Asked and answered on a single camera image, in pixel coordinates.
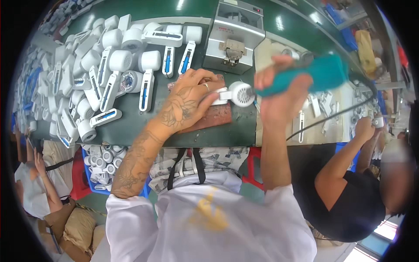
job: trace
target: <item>white shirt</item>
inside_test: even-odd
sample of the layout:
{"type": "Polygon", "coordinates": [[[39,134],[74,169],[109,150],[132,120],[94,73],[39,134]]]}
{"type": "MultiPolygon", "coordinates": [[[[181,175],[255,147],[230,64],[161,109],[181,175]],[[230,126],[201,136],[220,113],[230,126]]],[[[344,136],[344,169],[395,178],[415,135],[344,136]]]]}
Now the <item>white shirt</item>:
{"type": "MultiPolygon", "coordinates": [[[[70,194],[71,190],[66,186],[56,169],[48,171],[47,174],[59,197],[70,194]]],[[[30,168],[27,164],[21,163],[15,172],[15,182],[18,180],[22,182],[23,186],[23,208],[32,216],[44,219],[44,216],[49,215],[51,211],[49,210],[47,190],[42,178],[37,176],[34,180],[31,180],[30,168]]]]}
{"type": "Polygon", "coordinates": [[[143,197],[110,195],[106,236],[111,261],[313,261],[316,242],[292,185],[269,190],[265,204],[239,195],[228,171],[174,182],[153,205],[143,197]]]}

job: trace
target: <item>blue plastic bin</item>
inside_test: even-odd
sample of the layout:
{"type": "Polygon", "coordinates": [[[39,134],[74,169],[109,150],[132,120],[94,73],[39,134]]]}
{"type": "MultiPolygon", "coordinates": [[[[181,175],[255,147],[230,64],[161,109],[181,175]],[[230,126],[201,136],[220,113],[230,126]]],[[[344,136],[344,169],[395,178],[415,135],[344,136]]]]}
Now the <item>blue plastic bin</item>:
{"type": "MultiPolygon", "coordinates": [[[[333,8],[331,4],[326,5],[326,10],[337,25],[343,23],[343,20],[339,17],[338,14],[335,13],[335,8],[333,8]]],[[[342,33],[343,38],[345,39],[346,44],[352,50],[358,50],[357,41],[355,40],[355,37],[352,35],[351,30],[349,28],[344,28],[341,30],[341,33],[342,33]]]]}
{"type": "MultiPolygon", "coordinates": [[[[81,150],[82,151],[82,155],[83,155],[83,159],[87,156],[87,153],[84,149],[81,150]]],[[[97,190],[95,189],[95,185],[97,185],[98,183],[93,183],[92,181],[90,181],[90,175],[92,174],[89,171],[89,167],[87,165],[84,165],[84,170],[86,172],[86,176],[87,176],[87,181],[89,182],[89,187],[90,190],[94,193],[99,193],[99,194],[104,194],[104,195],[110,195],[111,193],[108,190],[97,190]]],[[[150,183],[151,178],[150,176],[147,177],[147,180],[145,181],[145,188],[146,190],[142,190],[141,193],[139,194],[140,197],[145,197],[148,199],[148,195],[151,191],[151,188],[148,186],[148,183],[150,183]]]]}

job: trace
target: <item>black apron strap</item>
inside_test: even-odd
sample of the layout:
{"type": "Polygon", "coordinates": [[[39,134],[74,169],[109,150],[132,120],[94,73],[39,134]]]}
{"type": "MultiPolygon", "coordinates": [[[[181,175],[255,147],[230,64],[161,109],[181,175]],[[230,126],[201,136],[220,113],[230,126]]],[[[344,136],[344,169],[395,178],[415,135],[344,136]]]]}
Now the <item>black apron strap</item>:
{"type": "Polygon", "coordinates": [[[187,148],[180,148],[178,157],[176,158],[176,162],[172,167],[172,170],[170,170],[169,179],[167,180],[167,190],[171,190],[173,188],[173,179],[175,178],[175,168],[176,164],[179,163],[179,161],[182,159],[183,155],[185,154],[187,148]]]}
{"type": "Polygon", "coordinates": [[[70,163],[71,161],[73,161],[73,159],[74,159],[74,158],[70,158],[69,160],[61,161],[61,162],[59,162],[59,163],[57,163],[57,164],[55,164],[55,165],[52,165],[52,166],[46,166],[46,167],[45,167],[45,171],[51,171],[51,170],[57,169],[57,168],[59,168],[60,166],[63,166],[63,165],[65,165],[65,164],[70,163]]]}
{"type": "Polygon", "coordinates": [[[193,148],[192,152],[194,154],[195,164],[197,165],[199,184],[203,184],[205,182],[205,171],[201,155],[199,154],[199,148],[193,148]]]}

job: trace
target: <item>window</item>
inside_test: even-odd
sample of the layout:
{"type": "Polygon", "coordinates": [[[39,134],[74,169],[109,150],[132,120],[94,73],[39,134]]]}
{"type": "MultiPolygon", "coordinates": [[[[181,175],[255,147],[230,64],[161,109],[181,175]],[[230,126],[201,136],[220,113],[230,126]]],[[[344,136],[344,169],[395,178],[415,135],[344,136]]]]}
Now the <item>window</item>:
{"type": "Polygon", "coordinates": [[[379,225],[374,230],[374,232],[390,240],[393,240],[396,236],[397,227],[398,226],[395,223],[391,223],[390,221],[386,220],[384,223],[381,223],[381,225],[379,225]]]}
{"type": "Polygon", "coordinates": [[[375,262],[378,259],[370,256],[358,248],[354,248],[344,262],[375,262]]]}

